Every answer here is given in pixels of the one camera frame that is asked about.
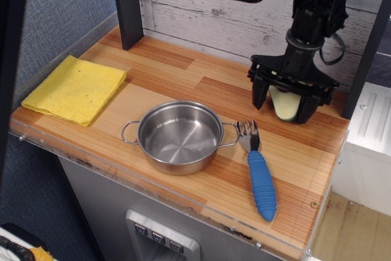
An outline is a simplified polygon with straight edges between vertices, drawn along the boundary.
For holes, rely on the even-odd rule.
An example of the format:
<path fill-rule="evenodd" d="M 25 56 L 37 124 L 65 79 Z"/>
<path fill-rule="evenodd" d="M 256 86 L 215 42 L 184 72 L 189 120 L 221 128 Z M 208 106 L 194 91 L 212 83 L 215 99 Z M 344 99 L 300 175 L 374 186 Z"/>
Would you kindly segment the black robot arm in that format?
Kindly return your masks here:
<path fill-rule="evenodd" d="M 346 0 L 294 0 L 293 24 L 287 31 L 287 48 L 281 56 L 253 55 L 248 77 L 253 83 L 252 103 L 260 109 L 271 89 L 300 97 L 294 115 L 297 124 L 306 123 L 317 107 L 330 104 L 339 83 L 314 64 L 326 38 L 333 37 L 346 49 L 337 31 L 348 17 Z"/>

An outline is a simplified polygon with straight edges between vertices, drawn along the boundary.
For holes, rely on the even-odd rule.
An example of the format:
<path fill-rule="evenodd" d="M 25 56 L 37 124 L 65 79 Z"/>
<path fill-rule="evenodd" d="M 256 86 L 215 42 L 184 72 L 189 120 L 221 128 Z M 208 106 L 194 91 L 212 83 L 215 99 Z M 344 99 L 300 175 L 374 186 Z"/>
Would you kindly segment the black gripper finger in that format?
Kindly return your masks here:
<path fill-rule="evenodd" d="M 297 124 L 307 123 L 319 106 L 320 101 L 320 97 L 317 96 L 302 96 L 294 121 Z"/>
<path fill-rule="evenodd" d="M 252 102 L 257 109 L 261 109 L 268 94 L 270 83 L 260 75 L 253 78 Z"/>

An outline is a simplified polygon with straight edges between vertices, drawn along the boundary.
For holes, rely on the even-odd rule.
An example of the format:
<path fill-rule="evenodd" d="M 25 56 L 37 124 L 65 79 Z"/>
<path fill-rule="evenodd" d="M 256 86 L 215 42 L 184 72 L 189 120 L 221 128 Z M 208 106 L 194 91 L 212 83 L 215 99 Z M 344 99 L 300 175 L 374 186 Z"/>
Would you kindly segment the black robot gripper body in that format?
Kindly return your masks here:
<path fill-rule="evenodd" d="M 253 82 L 256 74 L 267 80 L 270 85 L 277 79 L 286 78 L 291 82 L 303 81 L 311 84 L 297 91 L 304 96 L 320 97 L 320 106 L 330 104 L 334 90 L 339 83 L 321 72 L 314 64 L 315 53 L 322 49 L 324 40 L 313 43 L 303 43 L 298 39 L 288 39 L 285 54 L 281 56 L 264 56 L 254 54 L 251 56 L 252 65 L 248 77 Z"/>

